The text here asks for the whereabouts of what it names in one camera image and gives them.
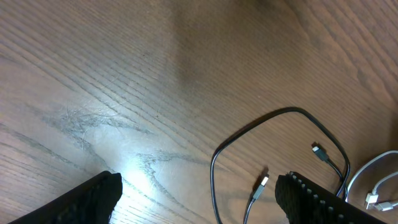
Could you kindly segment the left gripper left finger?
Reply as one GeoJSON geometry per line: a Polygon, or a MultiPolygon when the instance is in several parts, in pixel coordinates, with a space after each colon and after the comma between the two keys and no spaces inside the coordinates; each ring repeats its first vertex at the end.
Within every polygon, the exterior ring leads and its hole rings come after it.
{"type": "Polygon", "coordinates": [[[122,194],[121,174],[103,171],[10,224],[109,224],[122,194]]]}

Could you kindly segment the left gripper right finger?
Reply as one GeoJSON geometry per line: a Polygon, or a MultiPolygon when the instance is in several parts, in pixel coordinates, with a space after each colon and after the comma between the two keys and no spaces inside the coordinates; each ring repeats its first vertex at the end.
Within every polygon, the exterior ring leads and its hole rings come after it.
{"type": "Polygon", "coordinates": [[[383,224],[333,193],[290,172],[278,176],[275,199],[293,224],[383,224]]]}

